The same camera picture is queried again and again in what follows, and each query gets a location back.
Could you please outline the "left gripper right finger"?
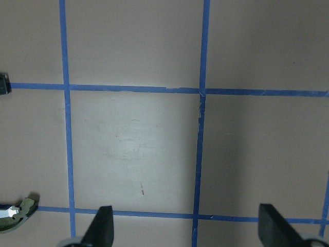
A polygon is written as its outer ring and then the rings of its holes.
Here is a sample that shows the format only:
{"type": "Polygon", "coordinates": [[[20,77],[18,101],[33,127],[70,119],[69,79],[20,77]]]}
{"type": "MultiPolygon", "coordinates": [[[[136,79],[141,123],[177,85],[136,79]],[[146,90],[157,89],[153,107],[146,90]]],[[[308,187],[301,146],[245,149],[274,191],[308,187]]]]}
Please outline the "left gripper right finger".
{"type": "Polygon", "coordinates": [[[258,237],[263,246],[304,246],[304,240],[272,204],[259,205],[258,237]]]}

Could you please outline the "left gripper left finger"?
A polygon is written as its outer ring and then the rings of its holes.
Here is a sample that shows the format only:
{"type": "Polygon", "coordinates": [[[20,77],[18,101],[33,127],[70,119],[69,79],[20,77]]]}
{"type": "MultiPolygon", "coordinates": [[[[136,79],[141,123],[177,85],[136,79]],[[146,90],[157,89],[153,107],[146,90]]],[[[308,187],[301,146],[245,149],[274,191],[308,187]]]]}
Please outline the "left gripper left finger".
{"type": "Polygon", "coordinates": [[[112,206],[101,206],[83,236],[80,246],[111,247],[114,242],[112,206]]]}

